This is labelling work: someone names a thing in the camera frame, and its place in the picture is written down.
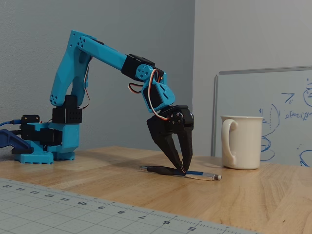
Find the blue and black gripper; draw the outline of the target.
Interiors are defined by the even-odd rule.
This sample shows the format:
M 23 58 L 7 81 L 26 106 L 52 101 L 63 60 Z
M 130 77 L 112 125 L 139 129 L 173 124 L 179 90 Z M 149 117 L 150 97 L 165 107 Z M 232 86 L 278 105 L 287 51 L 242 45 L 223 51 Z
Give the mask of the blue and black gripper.
M 186 105 L 174 105 L 175 96 L 166 83 L 165 72 L 142 72 L 141 80 L 144 83 L 141 92 L 148 111 L 154 114 L 147 120 L 154 143 L 179 172 L 188 171 L 193 156 L 193 114 Z M 183 156 L 182 162 L 171 129 L 180 129 L 177 136 Z

